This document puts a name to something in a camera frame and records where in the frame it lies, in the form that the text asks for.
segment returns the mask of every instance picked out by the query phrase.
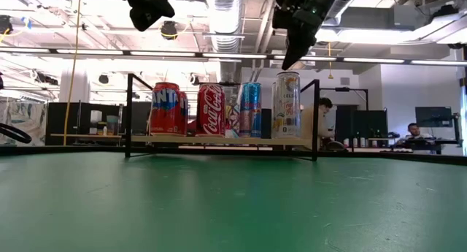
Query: green surface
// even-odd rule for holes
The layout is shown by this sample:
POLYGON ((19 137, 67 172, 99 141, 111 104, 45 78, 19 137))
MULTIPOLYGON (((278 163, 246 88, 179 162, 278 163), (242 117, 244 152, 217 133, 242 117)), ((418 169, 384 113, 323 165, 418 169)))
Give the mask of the green surface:
POLYGON ((467 251, 467 167, 0 158, 0 251, 467 251))

